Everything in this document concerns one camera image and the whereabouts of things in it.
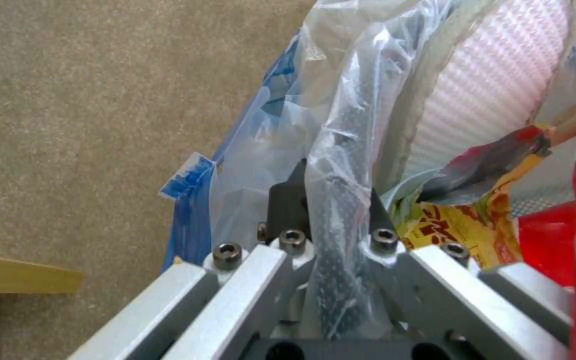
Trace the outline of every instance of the transparent plastic wrap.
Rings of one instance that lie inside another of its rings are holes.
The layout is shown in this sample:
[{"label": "transparent plastic wrap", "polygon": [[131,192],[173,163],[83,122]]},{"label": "transparent plastic wrap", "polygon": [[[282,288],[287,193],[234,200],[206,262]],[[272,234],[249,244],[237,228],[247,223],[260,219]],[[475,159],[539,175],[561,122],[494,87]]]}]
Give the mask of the transparent plastic wrap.
[{"label": "transparent plastic wrap", "polygon": [[[558,68],[535,123],[558,126],[557,114],[576,104],[576,43]],[[512,216],[541,212],[575,200],[572,184],[576,137],[552,150],[537,168],[521,178],[510,191]]]},{"label": "transparent plastic wrap", "polygon": [[[317,260],[301,335],[385,335],[391,324],[358,246],[368,241],[372,169],[422,49],[455,7],[472,2],[318,0],[213,157],[193,155],[162,188],[175,201],[164,268],[174,256],[201,264],[226,241],[252,250],[270,187],[307,158]],[[575,50],[562,65],[569,73],[558,73],[569,78],[555,80],[551,94],[576,94],[574,57]]]},{"label": "transparent plastic wrap", "polygon": [[306,194],[317,259],[302,324],[325,338],[382,337],[390,323],[366,272],[371,169],[394,102],[451,2],[422,0],[373,23],[345,57],[327,121],[308,155]]},{"label": "transparent plastic wrap", "polygon": [[308,156],[329,118],[342,71],[348,75],[349,50],[367,28],[396,19],[418,3],[319,0],[313,5],[299,33],[213,156],[219,166],[210,196],[213,246],[236,241],[251,250],[256,245],[256,226],[266,218],[268,190],[284,182],[295,164]]}]

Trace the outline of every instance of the clear plastic bag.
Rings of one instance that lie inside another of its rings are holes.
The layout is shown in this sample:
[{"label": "clear plastic bag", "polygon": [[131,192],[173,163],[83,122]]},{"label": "clear plastic bag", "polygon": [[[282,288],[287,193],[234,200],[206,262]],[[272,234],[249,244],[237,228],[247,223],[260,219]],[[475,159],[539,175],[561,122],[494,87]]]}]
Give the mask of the clear plastic bag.
[{"label": "clear plastic bag", "polygon": [[468,2],[318,0],[213,157],[193,155],[162,188],[175,200],[164,268],[174,256],[201,264],[226,241],[252,250],[270,187],[307,158],[317,260],[301,335],[385,335],[391,325],[358,248],[368,241],[372,169],[420,50]]}]

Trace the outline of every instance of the hole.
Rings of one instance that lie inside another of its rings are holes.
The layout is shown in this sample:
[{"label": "hole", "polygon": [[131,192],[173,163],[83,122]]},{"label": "hole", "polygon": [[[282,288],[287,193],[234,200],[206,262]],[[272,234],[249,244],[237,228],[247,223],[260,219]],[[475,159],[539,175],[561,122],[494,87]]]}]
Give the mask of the hole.
[{"label": "hole", "polygon": [[231,256],[237,252],[237,248],[233,244],[222,244],[219,246],[219,252],[226,256]]},{"label": "hole", "polygon": [[456,253],[458,255],[462,255],[464,253],[464,247],[461,246],[461,244],[449,243],[446,245],[446,247],[448,248],[448,250],[450,250],[453,253]]},{"label": "hole", "polygon": [[299,239],[299,232],[295,230],[288,230],[286,231],[286,239],[290,240],[297,240]]},{"label": "hole", "polygon": [[450,360],[448,354],[436,344],[420,342],[412,348],[412,360]]},{"label": "hole", "polygon": [[302,348],[290,341],[277,342],[265,353],[265,360],[304,360],[305,358]]},{"label": "hole", "polygon": [[395,234],[393,234],[393,231],[390,231],[386,228],[383,228],[382,230],[377,230],[377,235],[379,235],[380,238],[384,238],[384,239],[394,239]]}]

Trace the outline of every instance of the wooden board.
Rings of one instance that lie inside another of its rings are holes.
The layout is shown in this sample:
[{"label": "wooden board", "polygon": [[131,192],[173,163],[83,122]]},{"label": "wooden board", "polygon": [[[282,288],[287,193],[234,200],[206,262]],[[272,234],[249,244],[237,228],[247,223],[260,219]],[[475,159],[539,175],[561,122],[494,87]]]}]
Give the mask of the wooden board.
[{"label": "wooden board", "polygon": [[0,257],[0,294],[73,294],[83,273]]}]

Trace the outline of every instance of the metal frame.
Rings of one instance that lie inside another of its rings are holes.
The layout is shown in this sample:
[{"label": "metal frame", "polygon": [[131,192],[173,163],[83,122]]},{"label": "metal frame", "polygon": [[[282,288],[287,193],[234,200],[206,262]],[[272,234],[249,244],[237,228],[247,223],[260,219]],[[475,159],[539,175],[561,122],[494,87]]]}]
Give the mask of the metal frame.
[{"label": "metal frame", "polygon": [[425,337],[462,335],[489,359],[567,359],[569,350],[436,246],[397,257],[399,305]]},{"label": "metal frame", "polygon": [[254,337],[267,337],[295,291],[290,258],[259,245],[163,357],[238,359]]},{"label": "metal frame", "polygon": [[214,274],[188,263],[173,264],[69,359],[157,358],[190,325],[217,289]]}]

